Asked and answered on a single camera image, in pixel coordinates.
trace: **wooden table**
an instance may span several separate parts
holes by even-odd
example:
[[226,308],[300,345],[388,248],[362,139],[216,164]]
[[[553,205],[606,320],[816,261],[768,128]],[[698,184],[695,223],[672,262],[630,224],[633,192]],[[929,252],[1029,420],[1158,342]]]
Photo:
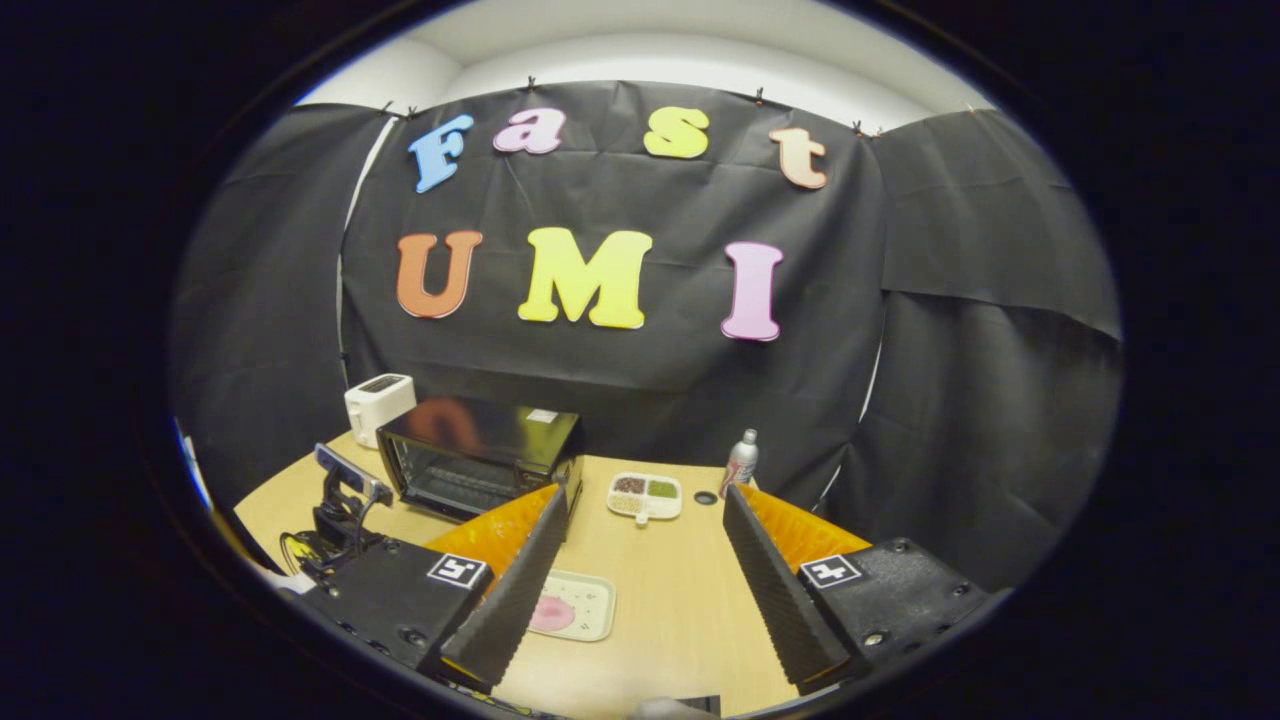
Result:
[[[329,446],[384,478],[376,451],[351,433]],[[608,482],[622,471],[680,480],[684,507],[673,520],[644,528],[604,506]],[[649,697],[721,696],[721,714],[737,715],[796,697],[764,620],[724,536],[724,505],[699,505],[695,492],[716,491],[723,469],[634,462],[586,456],[582,495],[554,568],[598,575],[617,589],[613,629],[585,643],[526,633],[494,697],[581,719],[622,717]],[[324,470],[308,455],[264,483],[236,514],[282,566],[282,532],[314,529]],[[374,506],[367,528],[425,543],[456,524],[398,501]]]

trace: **aerosol can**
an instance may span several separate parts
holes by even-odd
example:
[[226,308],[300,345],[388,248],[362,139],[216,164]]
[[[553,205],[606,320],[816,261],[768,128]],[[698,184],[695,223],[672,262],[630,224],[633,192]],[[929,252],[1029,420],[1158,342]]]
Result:
[[728,454],[728,465],[724,468],[724,479],[721,482],[721,498],[728,492],[730,483],[748,483],[755,473],[755,461],[760,457],[760,448],[755,446],[755,430],[742,433],[742,441],[733,446]]

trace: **black curtain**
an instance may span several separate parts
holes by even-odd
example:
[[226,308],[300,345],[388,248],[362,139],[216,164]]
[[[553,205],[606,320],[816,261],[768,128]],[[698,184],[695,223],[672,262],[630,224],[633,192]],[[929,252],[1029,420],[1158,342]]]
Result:
[[221,505],[348,427],[338,250],[387,120],[346,105],[291,110],[239,159],[191,242],[174,290],[169,387]]
[[[707,113],[709,147],[652,156],[643,138],[663,106]],[[515,113],[567,114],[562,145],[504,154],[494,135]],[[460,114],[457,173],[425,193],[410,143]],[[801,127],[826,145],[826,187],[788,182],[769,131]],[[412,375],[419,397],[458,393],[575,411],[595,455],[718,465],[759,432],[763,487],[812,505],[858,423],[882,324],[886,204],[867,140],[801,110],[690,86],[580,82],[468,97],[397,123],[361,191],[343,247],[343,334],[351,382]],[[530,231],[572,231],[584,260],[614,231],[653,238],[640,274],[644,327],[591,325],[586,315],[520,319],[529,293]],[[433,233],[425,288],[440,292],[456,231],[479,231],[465,302],[445,318],[397,302],[398,241]],[[724,246],[754,241],[777,265],[773,342],[731,340],[733,265]]]
[[1023,582],[1088,497],[1115,421],[1120,320],[1079,197],[998,113],[877,141],[887,313],[867,414],[824,503],[988,589]]

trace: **green powder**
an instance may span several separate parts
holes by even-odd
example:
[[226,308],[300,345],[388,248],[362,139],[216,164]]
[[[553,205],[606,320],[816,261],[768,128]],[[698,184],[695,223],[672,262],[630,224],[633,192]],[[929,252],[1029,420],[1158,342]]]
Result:
[[676,497],[676,486],[658,480],[649,480],[649,495],[654,497]]

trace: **white toaster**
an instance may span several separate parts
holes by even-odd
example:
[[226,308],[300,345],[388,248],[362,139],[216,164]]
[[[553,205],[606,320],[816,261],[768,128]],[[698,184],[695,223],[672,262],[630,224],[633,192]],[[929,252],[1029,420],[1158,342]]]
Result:
[[343,395],[351,434],[365,447],[378,450],[378,428],[408,413],[417,405],[413,378],[388,373],[378,375]]

